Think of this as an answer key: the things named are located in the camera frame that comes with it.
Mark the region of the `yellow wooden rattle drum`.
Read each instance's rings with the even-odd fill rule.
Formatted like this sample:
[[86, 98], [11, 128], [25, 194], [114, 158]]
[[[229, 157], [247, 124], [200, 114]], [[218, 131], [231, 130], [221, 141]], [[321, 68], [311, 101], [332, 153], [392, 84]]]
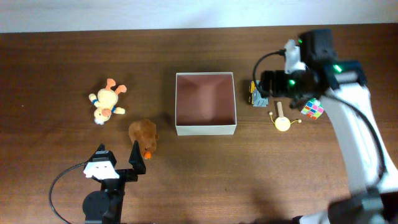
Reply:
[[273, 112], [269, 112], [269, 117], [271, 119], [271, 122], [275, 126], [275, 128], [280, 131], [280, 132], [286, 132], [290, 129], [291, 125], [294, 123], [301, 123], [301, 119], [295, 119], [295, 120], [290, 120], [288, 119], [283, 111], [283, 106], [280, 101], [276, 103], [276, 108], [277, 108], [277, 116], [274, 118], [273, 117]]

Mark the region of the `colourful puzzle cube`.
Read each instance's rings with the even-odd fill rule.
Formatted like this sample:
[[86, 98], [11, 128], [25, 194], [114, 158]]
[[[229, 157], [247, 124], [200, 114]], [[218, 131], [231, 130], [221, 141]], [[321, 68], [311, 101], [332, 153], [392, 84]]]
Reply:
[[318, 119], [324, 112], [324, 108], [319, 100], [312, 98], [308, 100], [304, 107], [301, 109], [301, 113], [311, 119]]

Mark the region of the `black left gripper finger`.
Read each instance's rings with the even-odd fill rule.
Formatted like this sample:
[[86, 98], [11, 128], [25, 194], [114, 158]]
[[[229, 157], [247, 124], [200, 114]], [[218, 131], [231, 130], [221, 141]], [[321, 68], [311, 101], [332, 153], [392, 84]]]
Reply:
[[129, 157], [129, 163], [136, 174], [145, 174], [146, 165], [141, 155], [138, 141], [134, 141], [132, 151]]
[[104, 144], [100, 144], [95, 153], [88, 159], [88, 162], [103, 162], [110, 161], [115, 166], [116, 158], [112, 151], [108, 151]]

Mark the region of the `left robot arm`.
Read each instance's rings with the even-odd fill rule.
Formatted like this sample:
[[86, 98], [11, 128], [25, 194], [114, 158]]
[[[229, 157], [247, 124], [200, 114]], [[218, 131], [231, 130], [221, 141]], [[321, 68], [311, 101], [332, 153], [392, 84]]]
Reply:
[[125, 195], [125, 185], [136, 182], [139, 175], [146, 173], [139, 143], [134, 141], [129, 157], [130, 169], [115, 169], [117, 160], [112, 151], [100, 144], [88, 159], [83, 173], [87, 178], [101, 184], [101, 188], [88, 194], [82, 205], [85, 223], [120, 223]]

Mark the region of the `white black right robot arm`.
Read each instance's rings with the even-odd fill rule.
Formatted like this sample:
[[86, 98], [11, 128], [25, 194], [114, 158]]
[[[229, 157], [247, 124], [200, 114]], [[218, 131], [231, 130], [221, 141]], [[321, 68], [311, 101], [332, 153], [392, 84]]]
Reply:
[[293, 223], [396, 223], [397, 168], [377, 128], [367, 79], [358, 61], [337, 57], [329, 29], [304, 32], [277, 51], [283, 70], [253, 77], [263, 97], [286, 97], [290, 107], [316, 98], [340, 145], [350, 195]]

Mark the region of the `yellow grey toy truck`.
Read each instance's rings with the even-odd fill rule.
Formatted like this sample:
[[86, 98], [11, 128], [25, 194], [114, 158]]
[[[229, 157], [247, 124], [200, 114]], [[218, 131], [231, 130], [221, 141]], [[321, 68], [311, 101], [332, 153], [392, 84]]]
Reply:
[[269, 104], [268, 98], [263, 98], [260, 92], [257, 90], [253, 81], [251, 81], [249, 86], [249, 103], [253, 107], [267, 107]]

